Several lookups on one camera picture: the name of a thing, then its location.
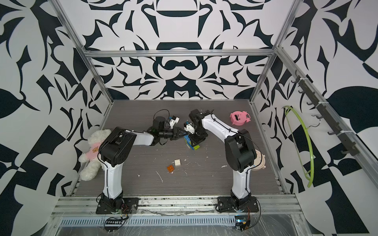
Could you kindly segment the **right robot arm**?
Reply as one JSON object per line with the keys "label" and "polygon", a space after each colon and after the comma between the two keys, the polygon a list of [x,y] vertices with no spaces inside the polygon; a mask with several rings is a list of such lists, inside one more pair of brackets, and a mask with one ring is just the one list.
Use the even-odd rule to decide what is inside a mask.
{"label": "right robot arm", "polygon": [[223,141],[226,161],[233,170],[231,208],[241,211],[253,201],[250,190],[251,171],[263,166],[263,161],[255,163],[258,154],[249,132],[245,129],[232,128],[209,110],[192,110],[189,118],[194,128],[189,132],[190,143],[193,147],[205,141],[208,131]]}

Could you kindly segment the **light blue lego brick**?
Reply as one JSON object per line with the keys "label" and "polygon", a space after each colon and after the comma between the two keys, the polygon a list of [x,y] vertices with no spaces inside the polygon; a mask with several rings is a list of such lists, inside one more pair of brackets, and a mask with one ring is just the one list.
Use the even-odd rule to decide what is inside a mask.
{"label": "light blue lego brick", "polygon": [[185,140],[186,140],[187,142],[189,142],[189,143],[191,142],[191,140],[190,140],[190,138],[189,138],[188,135],[186,135],[184,138],[185,138]]}

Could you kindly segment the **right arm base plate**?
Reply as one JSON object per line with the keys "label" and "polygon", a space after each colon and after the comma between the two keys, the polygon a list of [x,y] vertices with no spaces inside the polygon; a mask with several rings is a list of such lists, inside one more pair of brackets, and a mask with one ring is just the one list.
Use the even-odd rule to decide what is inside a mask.
{"label": "right arm base plate", "polygon": [[257,198],[254,196],[247,196],[244,199],[237,199],[234,196],[218,197],[216,204],[216,211],[223,212],[239,212],[239,213],[256,213],[259,212],[259,205]]}

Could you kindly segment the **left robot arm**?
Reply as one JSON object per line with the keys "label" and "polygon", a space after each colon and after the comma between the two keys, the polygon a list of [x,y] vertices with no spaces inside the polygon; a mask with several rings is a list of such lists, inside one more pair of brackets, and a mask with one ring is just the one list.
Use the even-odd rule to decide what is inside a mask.
{"label": "left robot arm", "polygon": [[104,189],[100,204],[120,209],[123,204],[122,168],[133,146],[154,146],[161,139],[178,140],[189,133],[182,128],[155,129],[136,132],[116,127],[100,145],[98,160],[104,167]]}

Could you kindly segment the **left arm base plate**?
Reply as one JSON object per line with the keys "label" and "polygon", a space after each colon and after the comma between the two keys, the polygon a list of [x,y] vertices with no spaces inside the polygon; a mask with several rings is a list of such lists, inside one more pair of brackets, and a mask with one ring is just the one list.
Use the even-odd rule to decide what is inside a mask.
{"label": "left arm base plate", "polygon": [[99,200],[95,214],[128,214],[138,209],[139,198],[108,199],[106,196]]}

